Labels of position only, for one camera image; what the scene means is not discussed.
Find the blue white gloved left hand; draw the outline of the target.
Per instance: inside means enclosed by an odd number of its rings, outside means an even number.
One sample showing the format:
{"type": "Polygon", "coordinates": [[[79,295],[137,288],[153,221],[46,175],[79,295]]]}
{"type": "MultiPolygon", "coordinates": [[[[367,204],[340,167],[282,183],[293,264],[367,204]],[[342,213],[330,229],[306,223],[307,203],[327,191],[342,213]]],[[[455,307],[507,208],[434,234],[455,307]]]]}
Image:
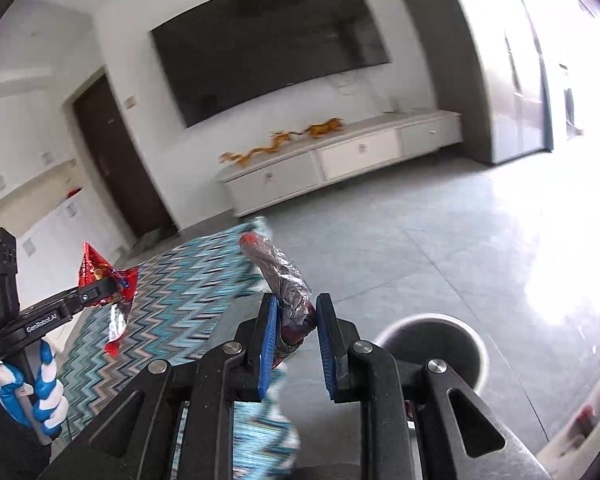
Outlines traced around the blue white gloved left hand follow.
{"type": "Polygon", "coordinates": [[[68,415],[68,399],[58,379],[56,349],[41,339],[37,350],[32,380],[13,364],[0,363],[0,405],[18,424],[43,434],[42,440],[54,440],[68,415]]]}

